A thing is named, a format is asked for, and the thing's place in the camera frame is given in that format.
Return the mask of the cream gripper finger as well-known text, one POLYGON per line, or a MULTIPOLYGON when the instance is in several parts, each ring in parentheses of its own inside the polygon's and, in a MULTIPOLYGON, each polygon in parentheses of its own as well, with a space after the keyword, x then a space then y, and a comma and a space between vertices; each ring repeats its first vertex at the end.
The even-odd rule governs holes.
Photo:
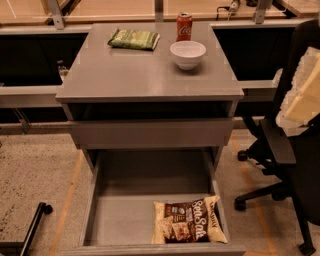
POLYGON ((320 113, 320 50, 308 47, 300 58, 276 116, 276 124, 287 136, 307 130, 307 124, 320 113))

